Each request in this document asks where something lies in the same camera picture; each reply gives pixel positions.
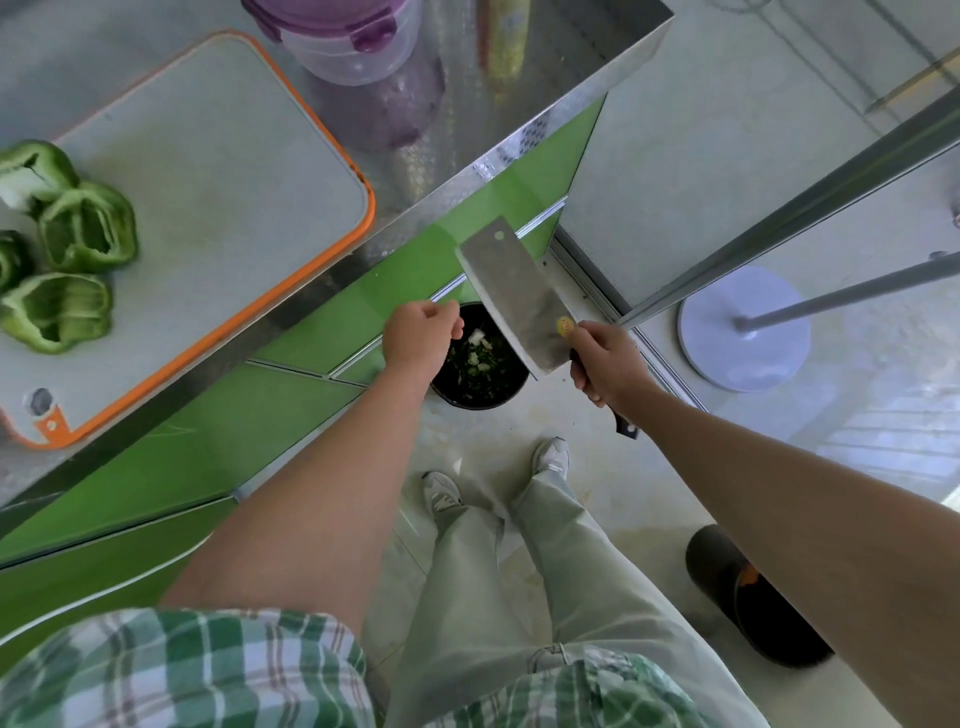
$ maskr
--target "hole in cutting board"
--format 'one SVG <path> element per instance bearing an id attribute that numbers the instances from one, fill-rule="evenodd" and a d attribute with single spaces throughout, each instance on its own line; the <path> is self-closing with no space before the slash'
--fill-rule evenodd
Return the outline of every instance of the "hole in cutting board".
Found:
<path id="1" fill-rule="evenodd" d="M 40 387 L 27 396 L 24 404 L 27 406 L 27 411 L 34 417 L 43 417 L 53 406 L 54 396 L 49 389 Z"/>

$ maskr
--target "black bowl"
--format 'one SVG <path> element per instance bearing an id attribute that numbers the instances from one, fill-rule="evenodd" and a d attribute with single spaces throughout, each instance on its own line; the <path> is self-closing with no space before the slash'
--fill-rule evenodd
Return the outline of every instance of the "black bowl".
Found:
<path id="1" fill-rule="evenodd" d="M 450 348 L 468 346 L 470 335 L 478 328 L 482 329 L 490 338 L 497 336 L 503 339 L 500 328 L 496 325 L 490 313 L 482 303 L 464 303 L 460 306 L 460 316 L 464 320 L 464 338 L 460 341 L 451 341 Z M 506 339 L 503 339 L 504 352 L 510 357 L 511 363 L 504 367 L 503 377 L 498 382 L 495 392 L 487 397 L 472 395 L 467 397 L 467 393 L 460 386 L 460 373 L 450 362 L 445 362 L 440 372 L 434 377 L 431 386 L 433 391 L 448 401 L 454 407 L 461 409 L 483 410 L 499 407 L 504 402 L 512 400 L 516 393 L 523 389 L 530 373 L 526 366 L 520 361 L 514 350 Z"/>

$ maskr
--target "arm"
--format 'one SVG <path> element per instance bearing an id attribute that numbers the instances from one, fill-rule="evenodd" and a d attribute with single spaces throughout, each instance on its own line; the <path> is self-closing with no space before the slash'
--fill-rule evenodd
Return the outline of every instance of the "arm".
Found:
<path id="1" fill-rule="evenodd" d="M 214 531 L 162 604 L 325 612 L 360 634 L 423 395 L 462 335 L 456 302 L 401 306 L 373 386 Z"/>
<path id="2" fill-rule="evenodd" d="M 657 386 L 629 334 L 570 337 L 578 389 L 657 444 L 750 561 L 908 726 L 960 711 L 960 514 Z"/>

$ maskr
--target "metal pole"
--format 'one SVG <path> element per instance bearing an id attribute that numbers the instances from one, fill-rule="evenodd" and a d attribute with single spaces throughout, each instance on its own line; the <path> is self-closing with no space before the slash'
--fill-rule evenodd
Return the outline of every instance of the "metal pole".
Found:
<path id="1" fill-rule="evenodd" d="M 794 303 L 786 308 L 765 313 L 762 316 L 739 317 L 733 321 L 733 325 L 736 330 L 743 333 L 757 331 L 794 319 L 802 319 L 804 316 L 810 316 L 814 313 L 830 311 L 840 306 L 875 299 L 878 296 L 886 296 L 888 293 L 896 293 L 917 285 L 932 283 L 934 280 L 948 279 L 957 275 L 960 275 L 960 253 L 942 255 L 933 260 L 928 260 L 926 263 L 904 268 L 902 271 L 889 273 L 873 280 L 865 280 L 857 285 L 841 288 L 839 291 L 827 293 L 815 299 Z"/>

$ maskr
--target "orange cutting board rim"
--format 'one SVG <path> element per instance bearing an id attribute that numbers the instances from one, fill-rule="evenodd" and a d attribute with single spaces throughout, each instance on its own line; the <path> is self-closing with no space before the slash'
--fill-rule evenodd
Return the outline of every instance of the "orange cutting board rim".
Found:
<path id="1" fill-rule="evenodd" d="M 298 287 L 301 283 L 306 280 L 314 277 L 318 274 L 324 266 L 333 262 L 337 257 L 346 252 L 351 246 L 357 243 L 370 229 L 370 226 L 373 223 L 373 218 L 376 214 L 376 198 L 373 194 L 373 188 L 368 182 L 364 174 L 359 170 L 344 148 L 340 145 L 339 142 L 333 137 L 333 134 L 324 126 L 323 122 L 317 117 L 317 114 L 307 106 L 306 102 L 303 100 L 302 96 L 297 92 L 293 87 L 290 81 L 286 76 L 283 75 L 283 72 L 279 69 L 273 59 L 267 54 L 263 45 L 253 36 L 243 33 L 241 31 L 226 30 L 220 31 L 217 33 L 210 34 L 202 40 L 188 48 L 184 49 L 181 53 L 178 53 L 176 56 L 171 58 L 169 61 L 164 63 L 159 68 L 150 72 L 144 76 L 139 81 L 130 85 L 123 92 L 119 93 L 114 99 L 109 101 L 107 104 L 104 104 L 102 107 L 91 113 L 84 120 L 74 125 L 71 128 L 75 129 L 81 126 L 85 121 L 95 116 L 97 113 L 100 113 L 106 107 L 115 104 L 118 100 L 122 99 L 124 96 L 127 96 L 134 91 L 136 91 L 140 86 L 146 84 L 154 76 L 159 75 L 165 69 L 179 61 L 180 59 L 188 56 L 193 53 L 200 46 L 220 37 L 235 37 L 247 42 L 253 50 L 264 60 L 270 69 L 274 72 L 277 79 L 285 86 L 286 90 L 290 93 L 293 99 L 297 104 L 302 108 L 304 113 L 307 115 L 307 118 L 317 127 L 318 130 L 326 137 L 330 142 L 333 148 L 337 153 L 344 159 L 347 163 L 350 170 L 356 175 L 357 180 L 363 184 L 364 189 L 367 191 L 367 213 L 364 216 L 363 220 L 360 221 L 360 224 L 348 233 L 345 237 L 341 238 L 338 242 L 331 245 L 325 251 L 323 251 L 316 258 L 311 260 L 305 266 L 299 268 L 287 279 L 281 281 L 278 285 L 274 286 L 272 289 L 257 297 L 252 303 L 250 303 L 245 308 L 238 311 L 236 314 L 227 319 L 219 327 L 212 330 L 209 334 L 201 338 L 195 344 L 190 346 L 188 349 L 183 351 L 181 354 L 176 356 L 173 360 L 162 366 L 152 375 L 145 378 L 140 384 L 135 386 L 130 390 L 126 395 L 116 400 L 115 402 L 108 405 L 96 416 L 90 418 L 82 425 L 77 427 L 77 429 L 69 429 L 67 426 L 66 419 L 58 406 L 55 406 L 44 415 L 42 418 L 35 420 L 35 426 L 41 433 L 41 435 L 46 439 L 45 444 L 41 444 L 32 440 L 24 438 L 17 430 L 12 426 L 6 416 L 4 415 L 3 410 L 0 410 L 0 419 L 5 421 L 7 430 L 10 432 L 12 437 L 23 445 L 31 449 L 62 449 L 70 445 L 77 443 L 82 440 L 83 437 L 90 434 L 96 429 L 99 429 L 101 426 L 105 425 L 109 421 L 113 420 L 118 415 L 125 412 L 131 406 L 137 402 L 143 400 L 147 395 L 152 394 L 156 389 L 161 385 L 172 379 L 175 375 L 185 369 L 189 364 L 196 361 L 198 358 L 207 353 L 211 348 L 216 346 L 218 343 L 230 338 L 230 336 L 244 324 L 246 324 L 251 319 L 255 318 L 257 314 L 262 312 L 267 308 L 271 303 L 283 298 L 285 294 L 290 292 L 292 289 Z M 69 131 L 62 133 L 60 136 L 64 136 Z"/>

